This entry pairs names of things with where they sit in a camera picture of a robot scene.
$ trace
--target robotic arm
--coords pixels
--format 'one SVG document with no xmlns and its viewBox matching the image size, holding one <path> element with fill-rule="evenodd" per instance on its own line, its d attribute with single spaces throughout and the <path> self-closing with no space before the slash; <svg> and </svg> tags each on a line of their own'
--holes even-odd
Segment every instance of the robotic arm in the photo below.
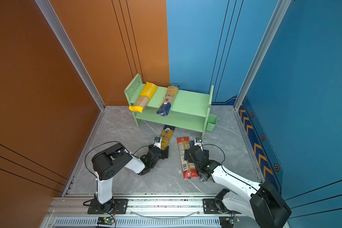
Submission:
<svg viewBox="0 0 342 228">
<path fill-rule="evenodd" d="M 148 146 L 148 153 L 140 158 L 132 155 L 121 143 L 117 143 L 92 158 L 96 175 L 97 191 L 96 204 L 104 212 L 110 212 L 114 206 L 112 185 L 113 177 L 123 167 L 138 175 L 144 175 L 155 167 L 159 159 L 169 157 L 169 147 L 161 150 L 161 138 L 155 137 L 154 143 Z"/>
<path fill-rule="evenodd" d="M 220 213 L 241 212 L 255 219 L 261 228 L 282 228 L 290 217 L 290 208 L 271 183 L 248 180 L 210 160 L 209 151 L 203 150 L 200 138 L 195 139 L 195 146 L 185 151 L 184 159 L 195 163 L 199 176 L 211 177 L 215 183 L 232 190 L 223 189 L 215 197 Z"/>
</svg>

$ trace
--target yellow chevron arrow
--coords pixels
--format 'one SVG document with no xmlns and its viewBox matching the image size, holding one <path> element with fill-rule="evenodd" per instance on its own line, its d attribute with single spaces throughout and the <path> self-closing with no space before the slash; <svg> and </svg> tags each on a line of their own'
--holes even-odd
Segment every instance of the yellow chevron arrow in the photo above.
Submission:
<svg viewBox="0 0 342 228">
<path fill-rule="evenodd" d="M 253 127 L 251 125 L 247 125 L 247 135 L 248 135 L 248 129 L 253 129 Z"/>
<path fill-rule="evenodd" d="M 246 120 L 249 120 L 248 117 L 243 117 L 243 126 L 245 125 Z"/>
<path fill-rule="evenodd" d="M 264 176 L 264 177 L 266 177 L 266 171 L 268 171 L 269 173 L 271 173 L 271 175 L 273 175 L 273 174 L 272 174 L 272 171 L 271 171 L 269 168 L 267 168 L 266 166 L 264 166 L 264 167 L 263 167 L 263 176 Z"/>
<path fill-rule="evenodd" d="M 264 156 L 262 156 L 261 154 L 259 154 L 259 164 L 260 164 L 260 165 L 261 165 L 261 158 L 264 159 L 265 161 L 267 161 L 266 158 L 265 158 Z"/>
<path fill-rule="evenodd" d="M 260 148 L 260 149 L 262 150 L 261 146 L 260 146 L 259 144 L 256 144 L 256 143 L 255 143 L 255 154 L 256 154 L 256 147 L 257 147 L 257 148 Z"/>
<path fill-rule="evenodd" d="M 246 111 L 244 111 L 244 110 L 241 110 L 241 118 L 242 118 L 242 112 L 246 112 Z"/>
</svg>

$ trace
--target gray marble floor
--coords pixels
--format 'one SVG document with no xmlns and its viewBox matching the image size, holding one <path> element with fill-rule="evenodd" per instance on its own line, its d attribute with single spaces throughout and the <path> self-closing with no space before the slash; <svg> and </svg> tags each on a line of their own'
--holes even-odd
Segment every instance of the gray marble floor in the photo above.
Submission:
<svg viewBox="0 0 342 228">
<path fill-rule="evenodd" d="M 226 156 L 223 165 L 229 170 L 257 181 L 256 171 L 252 166 L 237 120 L 232 113 L 232 107 L 213 105 L 210 113 L 218 116 L 218 122 L 213 132 L 205 133 L 203 143 L 215 144 L 223 149 Z M 128 106 L 108 106 L 90 148 L 108 141 L 119 141 L 133 153 L 141 146 L 151 144 L 153 139 L 161 134 L 163 126 L 143 121 L 138 128 Z M 201 133 L 176 128 L 169 143 L 169 158 L 159 160 L 155 168 L 144 176 L 139 176 L 126 168 L 122 169 L 114 177 L 113 193 L 219 193 L 225 187 L 211 180 L 200 182 L 198 179 L 183 179 L 176 139 L 186 136 L 195 138 L 201 136 Z M 91 164 L 93 155 L 112 144 L 100 146 L 87 156 L 86 163 L 91 171 L 93 171 Z M 218 148 L 205 146 L 205 149 L 209 149 L 210 159 L 223 161 L 223 154 Z M 147 151 L 148 149 L 144 147 L 137 152 L 137 155 L 141 156 Z M 68 193 L 89 194 L 95 191 L 95 178 L 82 164 Z"/>
</svg>

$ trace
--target green shelf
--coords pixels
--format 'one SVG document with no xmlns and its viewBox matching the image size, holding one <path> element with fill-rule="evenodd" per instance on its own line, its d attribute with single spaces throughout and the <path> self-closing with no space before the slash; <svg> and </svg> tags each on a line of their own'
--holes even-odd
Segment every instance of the green shelf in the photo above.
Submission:
<svg viewBox="0 0 342 228">
<path fill-rule="evenodd" d="M 144 86 L 141 75 L 137 74 L 124 90 L 130 106 L 136 102 Z M 210 124 L 208 123 L 208 118 L 213 91 L 214 86 L 211 86 L 210 94 L 179 90 L 169 115 L 159 116 L 156 114 L 156 111 L 162 104 L 167 92 L 167 87 L 159 86 L 147 107 L 143 109 L 143 112 L 132 112 L 132 114 L 137 126 L 141 124 L 142 120 L 146 120 L 202 132 L 202 137 L 204 138 L 206 128 L 213 129 L 207 127 Z"/>
</svg>

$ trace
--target shelf lower tier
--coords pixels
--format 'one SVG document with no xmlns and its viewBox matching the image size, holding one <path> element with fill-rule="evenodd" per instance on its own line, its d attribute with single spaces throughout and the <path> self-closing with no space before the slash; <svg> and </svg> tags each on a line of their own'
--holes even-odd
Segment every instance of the shelf lower tier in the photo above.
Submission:
<svg viewBox="0 0 342 228">
<path fill-rule="evenodd" d="M 142 113 L 135 112 L 136 119 L 180 127 L 192 131 L 204 131 L 205 117 L 173 111 L 170 111 L 168 116 L 159 116 L 156 114 L 157 110 L 158 108 L 146 107 L 143 109 Z"/>
</svg>

